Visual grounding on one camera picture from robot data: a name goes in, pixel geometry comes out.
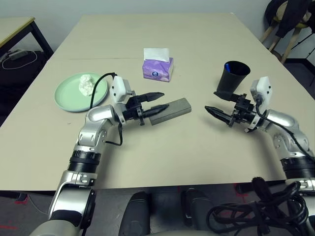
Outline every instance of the gray block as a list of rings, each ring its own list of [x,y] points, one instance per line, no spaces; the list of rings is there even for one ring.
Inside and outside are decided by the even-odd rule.
[[[179,117],[186,113],[191,112],[191,105],[188,103],[187,99],[181,98],[176,101],[168,103],[169,107],[164,111],[149,117],[151,125],[159,124],[161,122]]]

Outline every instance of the white wall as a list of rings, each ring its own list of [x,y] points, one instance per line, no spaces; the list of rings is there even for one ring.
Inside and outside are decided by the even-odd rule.
[[[274,32],[268,37],[268,40],[264,42],[264,45],[266,47],[269,47],[272,43],[273,36],[277,32],[277,29],[274,30]],[[296,41],[302,41],[304,38],[306,38],[308,35],[311,34],[311,28],[302,29],[298,40]],[[281,55],[285,52],[289,41],[291,39],[291,36],[293,34],[293,30],[288,32],[286,36],[280,40],[279,44],[276,46],[275,50],[280,53]],[[312,51],[312,49],[315,47],[315,34],[313,34],[311,37],[306,39],[303,43],[301,43],[299,46],[294,48],[288,58],[306,58],[308,54]],[[308,57],[308,60],[315,65],[315,51]]]
[[[0,0],[0,17],[34,16],[36,23],[53,48],[57,49],[83,14],[124,13],[181,13],[181,12],[234,12],[260,38],[265,30],[263,14],[270,0]],[[296,48],[291,57],[305,57],[315,46]],[[288,40],[279,43],[283,53]],[[25,38],[18,47],[37,49],[32,37]],[[315,64],[315,52],[311,58]]]

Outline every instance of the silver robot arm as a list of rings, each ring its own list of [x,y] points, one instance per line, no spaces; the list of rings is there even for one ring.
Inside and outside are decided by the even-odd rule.
[[[205,106],[214,117],[222,120],[230,127],[236,123],[246,123],[245,132],[260,129],[267,132],[273,141],[278,157],[285,172],[287,184],[293,181],[301,183],[300,191],[305,194],[315,193],[315,160],[309,148],[306,135],[300,131],[298,122],[291,116],[267,110],[272,87],[268,77],[253,82],[251,93],[255,106],[246,99],[246,94],[236,95],[231,92],[216,91],[219,98],[235,102],[231,115],[216,107]]]
[[[164,94],[151,92],[136,95],[129,82],[115,76],[110,88],[115,109],[111,105],[90,109],[80,130],[67,170],[63,172],[49,208],[48,221],[37,227],[31,236],[78,236],[90,226],[95,208],[96,192],[92,189],[97,179],[97,166],[104,153],[108,132],[112,126],[122,126],[130,119],[155,115],[168,107],[159,105],[144,111],[141,102],[158,99]],[[127,96],[132,95],[125,104]]]
[[[76,236],[91,224],[95,207],[96,168],[111,126],[118,125],[111,105],[86,114],[68,169],[63,172],[49,208],[48,221],[31,236]]]
[[[274,110],[267,110],[265,116],[292,132],[297,143],[306,152],[304,153],[291,135],[278,125],[267,120],[260,125],[259,129],[267,132],[272,138],[287,178],[286,183],[299,181],[302,192],[315,192],[314,154],[309,148],[308,138],[299,129],[298,122],[293,117]]]

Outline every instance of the table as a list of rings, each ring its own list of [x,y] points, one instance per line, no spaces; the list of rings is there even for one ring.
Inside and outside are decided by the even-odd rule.
[[[30,32],[43,49],[46,58],[51,57],[54,52],[34,20],[34,17],[0,18],[0,57]]]
[[[92,32],[94,37],[86,41]],[[143,79],[143,47],[170,48],[170,83]],[[268,75],[274,92],[270,108],[294,116],[314,150],[315,102],[235,15],[84,16],[0,128],[0,172],[9,180],[0,189],[56,189],[85,113],[58,108],[54,91],[68,76],[85,71],[115,71],[137,94],[165,93],[143,103],[146,109],[182,97],[192,107],[191,113],[155,126],[148,119],[145,126],[130,121],[123,130],[124,144],[106,146],[96,188],[249,182],[256,176],[284,179],[267,134],[246,134],[238,124],[231,129],[204,109],[211,105],[232,112],[233,103],[213,95],[224,63],[232,59],[252,70],[235,92],[250,93],[252,81]],[[119,141],[116,129],[108,139]]]

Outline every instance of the purple tissue box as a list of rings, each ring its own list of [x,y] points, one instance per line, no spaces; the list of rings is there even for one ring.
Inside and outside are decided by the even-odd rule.
[[[173,71],[173,58],[169,58],[169,62],[145,60],[142,71],[143,77],[146,79],[170,82]]]

